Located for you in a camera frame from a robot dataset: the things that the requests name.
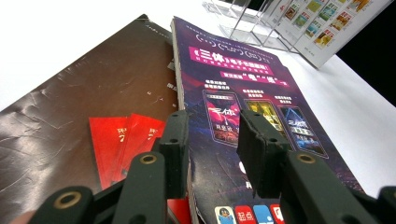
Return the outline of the dark brown and red magazine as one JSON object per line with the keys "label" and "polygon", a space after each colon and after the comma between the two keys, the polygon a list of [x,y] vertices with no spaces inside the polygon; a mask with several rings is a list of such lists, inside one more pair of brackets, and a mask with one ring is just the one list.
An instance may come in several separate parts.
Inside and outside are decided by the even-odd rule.
{"label": "dark brown and red magazine", "polygon": [[141,15],[0,112],[0,224],[69,186],[101,191],[89,120],[177,110],[172,35]]}

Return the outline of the clear acrylic book rack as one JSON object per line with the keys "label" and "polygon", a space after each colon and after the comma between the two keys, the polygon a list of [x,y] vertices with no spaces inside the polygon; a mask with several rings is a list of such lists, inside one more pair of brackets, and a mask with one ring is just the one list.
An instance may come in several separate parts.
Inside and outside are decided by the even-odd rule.
{"label": "clear acrylic book rack", "polygon": [[301,35],[292,23],[308,0],[202,0],[222,33],[232,40],[297,53]]}

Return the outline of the books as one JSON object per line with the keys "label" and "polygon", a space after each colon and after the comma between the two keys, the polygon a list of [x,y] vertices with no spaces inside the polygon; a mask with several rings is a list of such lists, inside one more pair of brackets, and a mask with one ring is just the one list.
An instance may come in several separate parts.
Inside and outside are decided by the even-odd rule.
{"label": "books", "polygon": [[393,0],[269,0],[263,19],[287,51],[325,64]]}

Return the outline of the purple magazine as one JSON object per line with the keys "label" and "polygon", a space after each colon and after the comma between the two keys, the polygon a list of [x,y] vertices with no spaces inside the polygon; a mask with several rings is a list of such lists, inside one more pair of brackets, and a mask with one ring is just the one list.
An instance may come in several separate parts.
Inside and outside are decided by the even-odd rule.
{"label": "purple magazine", "polygon": [[190,116],[190,197],[200,224],[284,224],[278,199],[252,194],[236,153],[243,110],[262,115],[291,150],[323,158],[344,184],[360,189],[277,56],[179,17],[171,26],[177,98]]}

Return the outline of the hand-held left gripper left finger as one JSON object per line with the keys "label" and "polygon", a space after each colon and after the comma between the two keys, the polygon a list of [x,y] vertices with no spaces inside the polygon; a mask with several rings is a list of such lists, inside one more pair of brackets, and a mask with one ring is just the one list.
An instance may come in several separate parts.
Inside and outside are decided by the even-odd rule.
{"label": "hand-held left gripper left finger", "polygon": [[126,176],[111,224],[169,224],[169,199],[186,196],[189,115],[172,113],[150,152],[136,155]]}

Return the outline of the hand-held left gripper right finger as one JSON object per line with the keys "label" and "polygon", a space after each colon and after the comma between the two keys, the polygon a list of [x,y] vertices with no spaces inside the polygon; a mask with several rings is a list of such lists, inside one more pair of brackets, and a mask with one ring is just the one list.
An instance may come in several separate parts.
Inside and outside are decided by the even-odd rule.
{"label": "hand-held left gripper right finger", "polygon": [[240,113],[237,154],[253,195],[278,198],[286,224],[377,223],[322,158],[292,151],[258,113]]}

